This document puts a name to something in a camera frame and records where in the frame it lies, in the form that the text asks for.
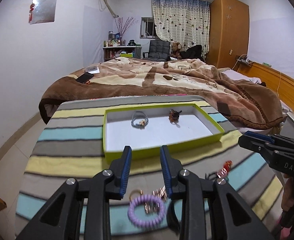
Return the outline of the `right hand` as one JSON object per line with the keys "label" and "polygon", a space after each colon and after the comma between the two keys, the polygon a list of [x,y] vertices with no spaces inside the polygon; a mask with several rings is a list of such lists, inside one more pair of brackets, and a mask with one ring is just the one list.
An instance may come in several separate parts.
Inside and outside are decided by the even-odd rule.
{"label": "right hand", "polygon": [[286,183],[283,188],[282,196],[282,217],[280,224],[284,228],[290,228],[294,225],[294,178],[290,175],[284,174]]}

